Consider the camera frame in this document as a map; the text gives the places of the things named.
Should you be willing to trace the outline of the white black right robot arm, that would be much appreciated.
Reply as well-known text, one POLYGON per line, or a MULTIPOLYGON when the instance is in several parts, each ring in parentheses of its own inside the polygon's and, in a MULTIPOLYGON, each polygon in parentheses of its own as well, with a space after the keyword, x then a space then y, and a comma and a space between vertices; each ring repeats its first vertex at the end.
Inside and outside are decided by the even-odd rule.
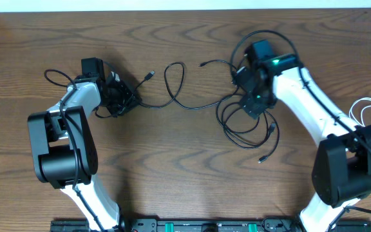
POLYGON ((371 125, 348 118, 317 86, 296 54, 276 55, 261 40, 244 51, 248 65, 234 75, 246 94, 240 107, 257 118, 282 101, 318 147, 312 170, 315 193, 299 214, 298 231, 371 231, 364 220, 342 221, 371 194, 371 125))

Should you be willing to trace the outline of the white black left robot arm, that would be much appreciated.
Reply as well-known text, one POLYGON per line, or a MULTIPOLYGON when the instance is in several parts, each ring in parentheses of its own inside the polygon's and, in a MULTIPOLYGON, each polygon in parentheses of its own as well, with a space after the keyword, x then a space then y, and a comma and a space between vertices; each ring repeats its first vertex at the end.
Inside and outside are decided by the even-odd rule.
POLYGON ((29 115, 28 133, 36 177, 69 196, 85 218, 53 220, 51 231, 132 231, 130 219, 109 196, 97 173, 99 160, 88 119, 100 107, 120 117, 140 97, 102 59, 82 59, 82 73, 69 78, 66 93, 52 107, 29 115))

